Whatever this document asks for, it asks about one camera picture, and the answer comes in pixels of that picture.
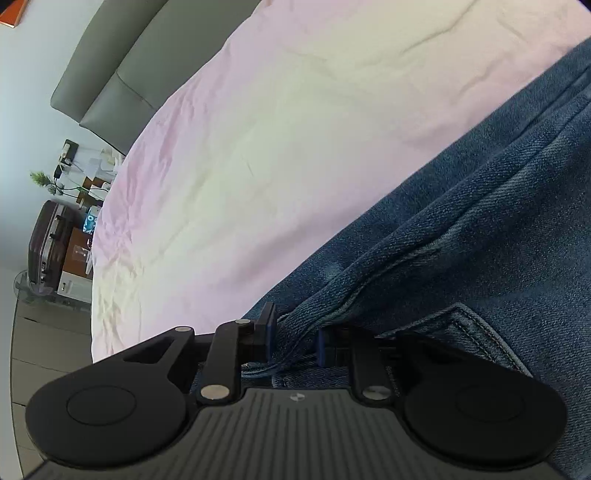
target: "ridged surface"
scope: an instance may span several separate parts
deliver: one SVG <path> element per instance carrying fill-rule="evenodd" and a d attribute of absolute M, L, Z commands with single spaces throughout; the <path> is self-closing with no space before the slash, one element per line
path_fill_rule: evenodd
<path fill-rule="evenodd" d="M 548 465 L 474 472 L 421 450 L 396 416 L 346 390 L 250 389 L 208 407 L 175 445 L 137 465 L 80 471 L 45 463 L 32 480 L 560 480 Z"/>

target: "upholstered headboard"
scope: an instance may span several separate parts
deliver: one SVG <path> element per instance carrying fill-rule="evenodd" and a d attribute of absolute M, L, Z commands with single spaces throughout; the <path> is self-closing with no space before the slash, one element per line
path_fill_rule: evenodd
<path fill-rule="evenodd" d="M 105 0 L 51 106 L 127 154 L 168 97 L 207 63 L 259 0 Z"/>

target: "white bedsheet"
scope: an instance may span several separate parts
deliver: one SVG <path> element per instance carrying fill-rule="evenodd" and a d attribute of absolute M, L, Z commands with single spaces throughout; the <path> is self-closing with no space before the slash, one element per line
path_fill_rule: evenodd
<path fill-rule="evenodd" d="M 153 117 L 111 188 L 94 360 L 240 317 L 589 35 L 577 0 L 265 2 Z"/>

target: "blue denim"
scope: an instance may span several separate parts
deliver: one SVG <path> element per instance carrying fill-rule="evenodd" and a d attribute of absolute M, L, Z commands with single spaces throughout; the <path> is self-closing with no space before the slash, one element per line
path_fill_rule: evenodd
<path fill-rule="evenodd" d="M 324 325 L 414 329 L 552 386 L 552 462 L 591 479 L 591 40 L 517 93 L 274 287 L 272 362 L 247 378 L 346 384 L 313 366 Z"/>

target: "maroon suitcase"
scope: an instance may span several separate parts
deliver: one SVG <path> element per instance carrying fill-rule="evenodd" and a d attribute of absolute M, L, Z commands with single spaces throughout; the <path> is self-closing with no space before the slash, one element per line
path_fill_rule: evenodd
<path fill-rule="evenodd" d="M 43 205 L 29 242 L 29 285 L 38 295 L 57 289 L 76 212 L 48 200 Z"/>

